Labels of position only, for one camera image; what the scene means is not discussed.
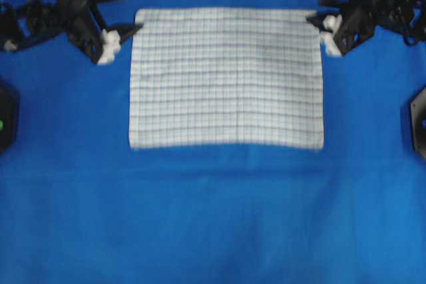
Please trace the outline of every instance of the table surface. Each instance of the table surface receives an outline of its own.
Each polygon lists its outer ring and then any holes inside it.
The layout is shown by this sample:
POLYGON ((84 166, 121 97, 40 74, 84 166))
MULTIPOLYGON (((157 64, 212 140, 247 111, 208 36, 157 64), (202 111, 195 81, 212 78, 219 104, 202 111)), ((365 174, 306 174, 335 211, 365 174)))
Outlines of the table surface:
MULTIPOLYGON (((26 0, 6 0, 15 5, 26 0)), ((140 8, 315 9, 317 0, 127 0, 140 8)), ((0 156, 1 283, 424 283, 426 163, 408 104, 424 45, 376 30, 323 55, 325 146, 128 145, 131 42, 95 67, 66 36, 1 54, 21 94, 0 156)))

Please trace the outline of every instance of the checkered towel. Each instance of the checkered towel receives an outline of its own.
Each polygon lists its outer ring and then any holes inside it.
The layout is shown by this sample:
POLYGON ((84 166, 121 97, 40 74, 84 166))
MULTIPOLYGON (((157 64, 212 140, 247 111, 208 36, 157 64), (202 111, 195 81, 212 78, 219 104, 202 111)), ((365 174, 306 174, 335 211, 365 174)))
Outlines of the checkered towel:
POLYGON ((310 11, 140 10, 130 146, 323 147, 318 30, 310 11))

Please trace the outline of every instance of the blue background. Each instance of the blue background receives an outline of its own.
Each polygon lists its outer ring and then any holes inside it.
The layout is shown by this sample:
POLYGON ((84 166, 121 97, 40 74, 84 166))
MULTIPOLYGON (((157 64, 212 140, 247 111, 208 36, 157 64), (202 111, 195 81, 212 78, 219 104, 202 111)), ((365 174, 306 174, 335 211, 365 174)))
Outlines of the blue background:
MULTIPOLYGON (((6 0, 15 5, 26 0, 6 0)), ((140 8, 316 8, 317 0, 127 0, 140 8)), ((424 283, 426 163, 407 103, 424 45, 381 29, 323 56, 325 147, 128 145, 131 42, 94 67, 66 36, 0 56, 21 93, 0 156, 0 283, 424 283)))

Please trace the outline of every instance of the black device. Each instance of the black device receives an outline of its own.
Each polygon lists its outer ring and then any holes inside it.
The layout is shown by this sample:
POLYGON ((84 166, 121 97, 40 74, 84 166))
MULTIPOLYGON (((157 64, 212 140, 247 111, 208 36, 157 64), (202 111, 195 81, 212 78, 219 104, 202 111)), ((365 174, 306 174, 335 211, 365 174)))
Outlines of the black device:
POLYGON ((407 45, 426 41, 426 0, 320 0, 319 5, 335 8, 308 18, 323 31, 333 33, 342 55, 374 36, 376 26, 399 33, 407 45), (341 15, 337 30, 327 30, 327 16, 341 15))
POLYGON ((0 4, 0 50, 18 52, 66 33, 74 46, 97 64, 104 53, 103 31, 117 31, 119 43, 131 38, 142 25, 108 26, 97 4, 116 0, 57 0, 45 4, 30 0, 18 8, 0 4), (30 33, 26 36, 19 26, 25 19, 30 33))
POLYGON ((414 149, 426 160, 426 88, 411 102, 414 149))
POLYGON ((14 94, 0 86, 0 154, 15 141, 18 101, 14 94))

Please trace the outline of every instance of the cloth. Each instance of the cloth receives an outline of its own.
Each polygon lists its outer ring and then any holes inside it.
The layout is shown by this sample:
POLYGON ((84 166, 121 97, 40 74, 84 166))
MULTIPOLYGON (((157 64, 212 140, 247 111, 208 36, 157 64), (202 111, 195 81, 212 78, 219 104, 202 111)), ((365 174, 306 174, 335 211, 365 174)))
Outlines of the cloth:
POLYGON ((323 146, 320 36, 309 11, 140 10, 130 145, 323 146))

